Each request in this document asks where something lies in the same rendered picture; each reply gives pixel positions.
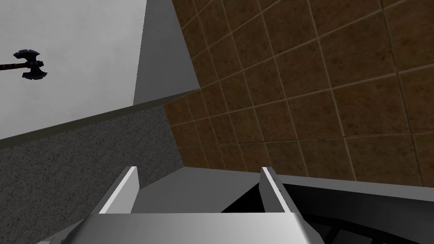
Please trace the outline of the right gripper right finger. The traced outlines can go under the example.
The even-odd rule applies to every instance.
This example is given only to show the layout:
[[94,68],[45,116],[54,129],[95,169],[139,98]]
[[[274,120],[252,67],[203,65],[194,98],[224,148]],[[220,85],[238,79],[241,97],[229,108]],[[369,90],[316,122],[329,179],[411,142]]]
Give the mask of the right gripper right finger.
[[286,191],[279,176],[271,167],[261,168],[259,192],[266,212],[290,212],[294,214],[300,212]]

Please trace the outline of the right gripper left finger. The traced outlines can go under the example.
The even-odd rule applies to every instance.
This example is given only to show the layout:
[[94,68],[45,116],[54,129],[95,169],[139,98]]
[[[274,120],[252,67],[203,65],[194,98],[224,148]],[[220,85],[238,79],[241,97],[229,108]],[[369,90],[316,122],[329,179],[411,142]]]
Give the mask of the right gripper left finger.
[[129,214],[139,191],[136,166],[126,167],[90,212],[91,214]]

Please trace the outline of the grey box with dark opening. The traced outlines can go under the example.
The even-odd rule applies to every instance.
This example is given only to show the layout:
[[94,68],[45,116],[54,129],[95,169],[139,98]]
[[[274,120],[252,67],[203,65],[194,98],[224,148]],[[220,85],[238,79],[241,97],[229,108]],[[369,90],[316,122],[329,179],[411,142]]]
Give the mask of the grey box with dark opening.
[[[184,167],[138,191],[132,213],[217,213],[260,174]],[[302,213],[434,244],[434,188],[280,175]]]

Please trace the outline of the dark double-bladed axe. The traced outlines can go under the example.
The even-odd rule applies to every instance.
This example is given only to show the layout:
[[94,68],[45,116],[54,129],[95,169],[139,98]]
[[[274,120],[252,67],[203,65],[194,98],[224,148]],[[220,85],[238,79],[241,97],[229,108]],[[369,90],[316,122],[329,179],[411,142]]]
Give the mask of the dark double-bladed axe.
[[42,61],[37,60],[38,55],[40,55],[39,52],[31,49],[19,50],[18,52],[14,53],[13,56],[17,59],[23,58],[26,60],[26,62],[20,64],[2,64],[0,65],[0,70],[28,68],[30,71],[24,72],[22,74],[23,78],[29,80],[43,79],[47,75],[47,72],[44,72],[40,69],[42,66],[44,66],[44,64]]

